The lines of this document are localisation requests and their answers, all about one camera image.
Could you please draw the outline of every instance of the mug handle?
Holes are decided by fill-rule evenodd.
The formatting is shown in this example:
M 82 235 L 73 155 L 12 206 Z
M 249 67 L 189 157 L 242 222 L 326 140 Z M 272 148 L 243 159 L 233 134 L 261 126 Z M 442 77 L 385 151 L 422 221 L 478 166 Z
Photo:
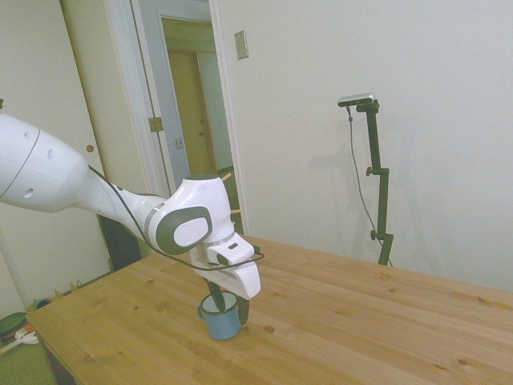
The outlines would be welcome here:
M 198 315 L 201 319 L 205 320 L 205 317 L 203 316 L 203 313 L 201 312 L 201 306 L 198 306 Z

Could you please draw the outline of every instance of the light switch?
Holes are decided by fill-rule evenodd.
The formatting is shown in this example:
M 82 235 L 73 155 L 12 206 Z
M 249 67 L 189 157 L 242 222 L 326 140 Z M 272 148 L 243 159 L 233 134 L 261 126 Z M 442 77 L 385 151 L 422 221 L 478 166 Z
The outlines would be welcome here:
M 246 33 L 243 30 L 235 34 L 235 48 L 237 49 L 237 58 L 239 60 L 249 57 Z

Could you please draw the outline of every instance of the blue mug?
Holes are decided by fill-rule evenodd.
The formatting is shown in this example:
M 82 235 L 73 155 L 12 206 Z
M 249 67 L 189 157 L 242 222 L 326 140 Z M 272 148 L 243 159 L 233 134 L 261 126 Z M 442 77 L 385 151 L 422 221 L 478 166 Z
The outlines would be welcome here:
M 198 315 L 207 323 L 208 335 L 213 339 L 229 339 L 240 330 L 239 310 L 234 293 L 222 291 L 225 309 L 220 311 L 212 295 L 198 306 Z

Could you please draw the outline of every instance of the black cable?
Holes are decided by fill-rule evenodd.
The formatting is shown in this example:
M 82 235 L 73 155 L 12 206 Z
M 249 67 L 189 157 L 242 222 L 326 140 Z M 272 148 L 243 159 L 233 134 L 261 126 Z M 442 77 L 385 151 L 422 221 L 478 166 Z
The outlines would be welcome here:
M 112 190 L 114 191 L 115 195 L 118 196 L 119 201 L 121 201 L 121 203 L 123 204 L 123 207 L 127 210 L 128 215 L 130 215 L 130 218 L 134 221 L 135 226 L 137 227 L 137 229 L 139 230 L 139 233 L 141 234 L 141 237 L 143 238 L 143 241 L 150 247 L 150 249 L 152 249 L 156 253 L 158 253 L 160 255 L 163 255 L 164 257 L 171 258 L 173 261 L 177 261 L 177 262 L 179 262 L 179 263 L 181 263 L 183 265 L 186 265 L 187 267 L 192 267 L 195 270 L 201 270 L 201 271 L 214 271 L 214 270 L 231 269 L 232 267 L 237 267 L 237 266 L 245 265 L 246 263 L 251 263 L 251 262 L 259 261 L 260 259 L 265 257 L 265 255 L 260 252 L 260 248 L 258 246 L 253 246 L 253 248 L 255 249 L 255 254 L 256 255 L 260 255 L 257 258 L 252 258 L 252 259 L 249 259 L 247 261 L 239 262 L 239 263 L 236 263 L 234 265 L 229 265 L 229 266 L 220 266 L 220 267 L 206 268 L 206 267 L 200 267 L 200 266 L 193 265 L 193 264 L 188 263 L 188 262 L 186 262 L 184 260 L 181 260 L 181 259 L 179 259 L 179 258 L 177 258 L 177 257 L 175 257 L 175 256 L 173 256 L 171 254 L 167 254 L 167 253 L 165 253 L 163 251 L 160 251 L 157 248 L 155 248 L 151 244 L 151 242 L 147 239 L 146 235 L 144 234 L 143 229 L 141 229 L 141 226 L 139 225 L 139 222 L 137 222 L 137 219 L 135 219 L 134 214 L 132 213 L 132 211 L 128 207 L 127 203 L 125 202 L 125 200 L 123 199 L 121 194 L 119 194 L 117 188 L 111 182 L 109 182 L 105 176 L 103 176 L 101 173 L 96 171 L 93 167 L 89 166 L 89 169 L 92 172 L 94 172 L 97 176 L 99 176 L 105 183 L 107 183 L 110 188 L 112 188 Z
M 354 146 L 353 146 L 353 117 L 351 116 L 351 109 L 349 107 L 345 108 L 347 110 L 347 113 L 349 114 L 349 133 L 350 133 L 350 142 L 351 142 L 351 156 L 353 157 L 353 163 L 354 163 L 354 170 L 356 172 L 356 180 L 358 182 L 358 192 L 360 193 L 360 199 L 362 200 L 363 209 L 366 211 L 367 217 L 369 218 L 370 224 L 372 225 L 372 230 L 374 230 L 374 233 L 377 233 L 376 226 L 374 226 L 374 221 L 372 220 L 372 217 L 369 214 L 369 210 L 367 209 L 367 205 L 365 200 L 363 199 L 362 194 L 362 185 L 360 184 L 360 175 L 358 173 L 358 166 L 356 164 L 356 157 L 354 156 Z M 383 242 L 381 239 L 377 239 L 381 247 L 383 247 Z M 390 266 L 394 267 L 392 265 L 392 261 L 390 258 L 388 259 L 388 262 L 390 262 Z

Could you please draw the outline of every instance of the black metal stand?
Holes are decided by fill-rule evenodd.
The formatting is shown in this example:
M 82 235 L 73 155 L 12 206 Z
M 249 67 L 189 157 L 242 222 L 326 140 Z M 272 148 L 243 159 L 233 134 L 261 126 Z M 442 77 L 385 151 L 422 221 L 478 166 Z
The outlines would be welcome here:
M 379 110 L 377 100 L 369 104 L 363 104 L 356 107 L 356 111 L 367 114 L 367 128 L 369 130 L 370 160 L 372 167 L 367 169 L 367 176 L 370 174 L 379 175 L 379 201 L 378 201 L 378 228 L 372 230 L 370 237 L 383 241 L 382 251 L 379 254 L 378 264 L 387 265 L 390 257 L 390 250 L 394 236 L 386 233 L 386 212 L 388 205 L 388 180 L 390 170 L 382 168 L 379 156 L 378 125 L 376 123 L 376 114 Z

